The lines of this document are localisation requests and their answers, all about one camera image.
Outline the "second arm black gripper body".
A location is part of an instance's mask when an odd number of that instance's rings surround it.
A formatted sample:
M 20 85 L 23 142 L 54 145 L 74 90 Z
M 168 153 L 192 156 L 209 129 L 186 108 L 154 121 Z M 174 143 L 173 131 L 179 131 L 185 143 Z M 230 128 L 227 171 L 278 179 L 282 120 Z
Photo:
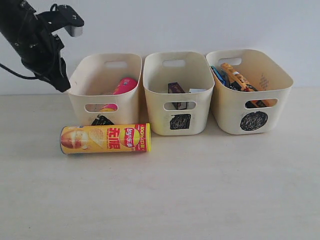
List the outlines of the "second arm black gripper body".
M 25 13 L 14 46 L 21 63 L 35 75 L 51 75 L 61 68 L 59 45 L 43 19 Z

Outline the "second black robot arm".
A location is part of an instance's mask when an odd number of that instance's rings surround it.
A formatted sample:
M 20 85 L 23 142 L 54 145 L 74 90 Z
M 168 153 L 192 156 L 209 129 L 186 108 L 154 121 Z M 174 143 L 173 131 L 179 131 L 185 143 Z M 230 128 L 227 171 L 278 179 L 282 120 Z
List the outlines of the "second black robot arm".
M 64 93 L 71 87 L 66 62 L 61 57 L 65 46 L 53 33 L 65 29 L 71 37 L 78 37 L 84 25 L 70 5 L 54 3 L 48 11 L 37 13 L 26 0 L 2 0 L 0 32 L 33 76 L 19 74 L 3 64 L 0 67 L 24 80 L 46 82 Z

